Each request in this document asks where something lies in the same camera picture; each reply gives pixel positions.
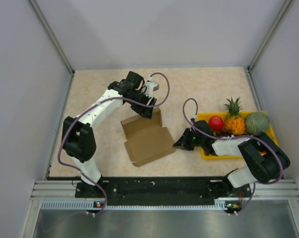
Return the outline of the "brown cardboard box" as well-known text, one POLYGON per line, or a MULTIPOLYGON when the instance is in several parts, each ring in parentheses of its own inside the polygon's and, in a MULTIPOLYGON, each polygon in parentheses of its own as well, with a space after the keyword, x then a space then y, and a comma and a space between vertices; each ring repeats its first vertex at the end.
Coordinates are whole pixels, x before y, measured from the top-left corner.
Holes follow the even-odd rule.
POLYGON ((121 126, 126 137, 126 151, 135 167, 144 166, 176 151, 169 129, 162 124, 160 108, 154 108, 151 119, 137 115, 121 121, 121 126))

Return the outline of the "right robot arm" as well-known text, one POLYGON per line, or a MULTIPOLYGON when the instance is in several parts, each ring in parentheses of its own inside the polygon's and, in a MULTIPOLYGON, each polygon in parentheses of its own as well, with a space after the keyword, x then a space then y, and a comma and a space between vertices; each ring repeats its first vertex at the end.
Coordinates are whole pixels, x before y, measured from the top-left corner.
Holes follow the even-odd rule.
POLYGON ((204 120, 186 128, 173 147, 187 151, 200 147, 209 155, 243 158, 246 165, 223 179, 222 190, 228 196, 234 196, 241 186, 248 183, 271 184, 280 180, 283 171, 291 164, 289 157, 265 132, 255 136, 216 137, 204 120))

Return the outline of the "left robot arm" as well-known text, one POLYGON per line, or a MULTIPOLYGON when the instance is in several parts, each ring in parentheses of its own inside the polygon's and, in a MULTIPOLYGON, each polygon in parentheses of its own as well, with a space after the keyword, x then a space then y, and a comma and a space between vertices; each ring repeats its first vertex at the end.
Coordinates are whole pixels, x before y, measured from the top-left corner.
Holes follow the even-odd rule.
POLYGON ((114 81, 103 95, 91 105, 91 111, 79 119, 67 117, 63 122, 63 149, 79 168, 81 179, 87 183, 86 191, 91 196, 99 196, 103 192, 103 184, 99 181, 101 173, 94 161, 97 150, 94 130, 117 108, 129 103, 131 109, 143 118, 152 118, 157 99, 152 97, 159 84, 150 77, 147 81, 139 74, 130 71, 125 79, 114 81))

